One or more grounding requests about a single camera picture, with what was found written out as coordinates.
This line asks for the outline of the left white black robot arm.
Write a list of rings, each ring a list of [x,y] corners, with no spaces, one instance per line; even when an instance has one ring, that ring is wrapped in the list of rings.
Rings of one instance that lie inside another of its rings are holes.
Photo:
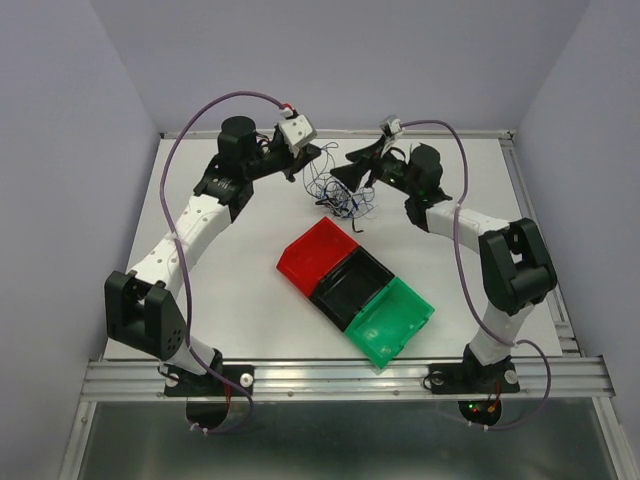
[[[254,181],[276,173],[294,181],[321,153],[313,143],[316,136],[302,114],[280,120],[266,142],[250,118],[224,120],[217,153],[183,212],[141,261],[106,279],[109,338],[187,372],[199,393],[215,392],[222,384],[222,355],[191,335],[176,298],[189,284],[189,271],[251,199]]]

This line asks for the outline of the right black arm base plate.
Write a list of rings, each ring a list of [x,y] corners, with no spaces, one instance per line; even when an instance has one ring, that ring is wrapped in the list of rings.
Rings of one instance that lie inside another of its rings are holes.
[[[519,393],[521,388],[518,377],[508,380],[506,374],[509,372],[515,372],[515,366],[510,360],[488,366],[470,362],[434,363],[428,366],[428,373],[422,383],[435,395]]]

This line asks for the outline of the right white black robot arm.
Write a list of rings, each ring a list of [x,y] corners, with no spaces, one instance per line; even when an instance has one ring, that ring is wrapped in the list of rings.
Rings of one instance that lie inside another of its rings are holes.
[[[405,194],[405,211],[419,229],[453,242],[454,257],[466,247],[480,258],[487,306],[472,315],[478,331],[458,363],[438,363],[426,376],[435,394],[481,394],[499,386],[519,389],[513,350],[534,347],[519,332],[534,307],[557,285],[557,275],[537,224],[529,219],[506,221],[465,209],[461,198],[446,194],[440,153],[421,144],[409,157],[396,157],[385,139],[347,154],[347,164],[332,176],[355,192],[380,181]]]

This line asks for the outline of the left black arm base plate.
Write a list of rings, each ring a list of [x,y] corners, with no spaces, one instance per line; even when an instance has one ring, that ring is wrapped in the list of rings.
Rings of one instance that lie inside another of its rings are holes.
[[[202,376],[194,375],[172,365],[163,365],[158,372],[165,380],[164,395],[167,397],[222,397],[225,395],[225,385],[219,380],[205,373]],[[255,367],[250,364],[229,364],[222,367],[221,375],[242,387],[242,376],[254,377]],[[253,392],[253,382],[245,387]]]

